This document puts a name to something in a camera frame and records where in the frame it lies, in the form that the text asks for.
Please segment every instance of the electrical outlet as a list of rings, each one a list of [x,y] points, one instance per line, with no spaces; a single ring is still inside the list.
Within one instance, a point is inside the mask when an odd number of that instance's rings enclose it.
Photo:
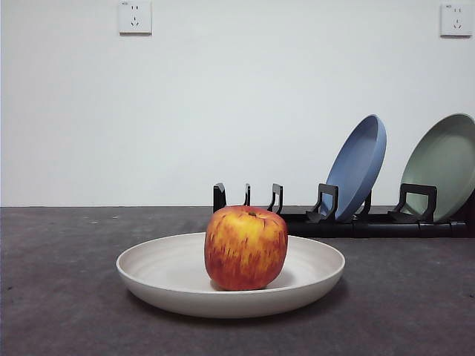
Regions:
[[[119,4],[119,33],[151,35],[151,2],[121,1]]]
[[[442,4],[440,7],[440,36],[470,37],[474,26],[471,4]]]

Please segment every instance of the dish rack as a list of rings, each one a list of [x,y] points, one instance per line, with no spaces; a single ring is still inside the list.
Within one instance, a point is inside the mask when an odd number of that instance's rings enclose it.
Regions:
[[[408,193],[427,196],[427,208],[422,214],[408,212]],[[324,194],[332,197],[331,208],[325,215],[319,211]],[[284,187],[274,183],[267,210],[280,215],[287,224],[289,234],[299,237],[475,237],[475,191],[450,219],[438,223],[433,222],[437,187],[430,185],[401,184],[398,204],[393,210],[383,214],[370,212],[370,193],[358,212],[345,222],[335,221],[338,186],[319,184],[317,203],[310,210],[301,213],[286,213],[283,201]],[[251,186],[246,184],[243,204],[250,205],[250,202]],[[224,184],[217,183],[213,187],[213,212],[225,206]]]

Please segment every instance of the gray floor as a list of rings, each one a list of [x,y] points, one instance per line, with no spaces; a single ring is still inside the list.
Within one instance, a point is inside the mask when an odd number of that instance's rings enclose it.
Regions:
[[[138,300],[125,249],[204,231],[211,208],[3,208],[2,355],[472,355],[475,239],[317,239],[346,257],[324,298],[207,320]]]

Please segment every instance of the apple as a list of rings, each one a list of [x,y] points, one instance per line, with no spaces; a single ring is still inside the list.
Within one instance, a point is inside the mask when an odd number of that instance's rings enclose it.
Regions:
[[[226,206],[212,215],[206,229],[206,271],[228,291],[262,289],[281,273],[287,242],[287,225],[276,213]]]

